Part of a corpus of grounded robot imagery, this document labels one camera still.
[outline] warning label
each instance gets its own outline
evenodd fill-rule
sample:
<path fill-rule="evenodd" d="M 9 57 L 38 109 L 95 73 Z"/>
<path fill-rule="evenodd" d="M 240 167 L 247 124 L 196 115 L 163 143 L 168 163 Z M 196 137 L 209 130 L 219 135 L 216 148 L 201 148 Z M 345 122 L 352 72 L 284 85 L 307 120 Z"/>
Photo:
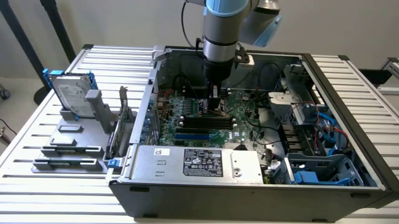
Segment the warning label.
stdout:
<path fill-rule="evenodd" d="M 221 151 L 185 149 L 183 174 L 185 176 L 223 177 Z"/>

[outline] motherboard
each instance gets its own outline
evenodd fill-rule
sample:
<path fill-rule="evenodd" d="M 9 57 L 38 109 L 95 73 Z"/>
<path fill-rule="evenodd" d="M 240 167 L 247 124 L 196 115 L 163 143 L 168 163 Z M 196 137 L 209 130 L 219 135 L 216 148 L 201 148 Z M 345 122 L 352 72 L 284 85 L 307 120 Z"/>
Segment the motherboard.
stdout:
<path fill-rule="evenodd" d="M 261 128 L 256 97 L 252 92 L 231 91 L 220 101 L 220 107 L 205 110 L 203 99 L 185 97 L 175 91 L 163 91 L 157 100 L 161 122 L 159 145 L 217 147 L 235 149 L 245 145 L 248 150 L 263 150 L 255 142 Z"/>

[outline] white wall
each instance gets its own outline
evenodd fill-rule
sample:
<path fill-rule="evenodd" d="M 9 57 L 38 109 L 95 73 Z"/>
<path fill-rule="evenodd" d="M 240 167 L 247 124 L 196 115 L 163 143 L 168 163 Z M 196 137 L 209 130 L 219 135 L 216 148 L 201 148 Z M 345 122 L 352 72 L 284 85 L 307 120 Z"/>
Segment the white wall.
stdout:
<path fill-rule="evenodd" d="M 45 67 L 67 68 L 51 22 L 38 0 L 9 0 Z M 357 67 L 379 68 L 399 56 L 397 0 L 280 0 L 280 29 L 264 50 L 347 55 Z M 180 29 L 183 0 L 57 0 L 76 52 L 83 44 L 187 45 Z M 200 36 L 203 8 L 188 5 L 185 29 Z M 0 16 L 0 76 L 34 77 Z"/>

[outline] aluminum extrusion table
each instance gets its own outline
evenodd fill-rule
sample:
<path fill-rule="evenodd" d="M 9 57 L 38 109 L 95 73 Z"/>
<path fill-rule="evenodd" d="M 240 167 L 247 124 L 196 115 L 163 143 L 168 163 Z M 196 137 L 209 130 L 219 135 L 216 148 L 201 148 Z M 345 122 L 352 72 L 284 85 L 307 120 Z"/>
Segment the aluminum extrusion table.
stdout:
<path fill-rule="evenodd" d="M 396 110 L 349 61 L 341 61 L 337 56 L 313 55 L 313 58 L 388 166 L 399 176 Z M 128 87 L 129 106 L 137 110 L 143 83 L 151 69 L 151 48 L 93 46 L 81 50 L 67 71 L 85 73 L 91 70 L 95 73 L 104 103 L 117 111 L 121 84 Z M 38 157 L 40 146 L 47 143 L 61 119 L 60 109 L 61 104 L 51 91 L 0 157 L 0 223 L 217 222 L 135 219 L 125 215 L 104 175 L 32 173 L 32 160 Z M 361 209 L 336 223 L 397 224 L 399 201 L 381 209 Z"/>

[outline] blue ram slot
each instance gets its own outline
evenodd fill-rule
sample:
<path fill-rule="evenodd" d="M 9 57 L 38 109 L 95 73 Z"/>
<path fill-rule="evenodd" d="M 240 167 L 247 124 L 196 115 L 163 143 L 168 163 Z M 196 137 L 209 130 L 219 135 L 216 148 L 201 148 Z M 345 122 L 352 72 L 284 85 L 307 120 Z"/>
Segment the blue ram slot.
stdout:
<path fill-rule="evenodd" d="M 175 134 L 175 139 L 209 140 L 208 134 Z"/>

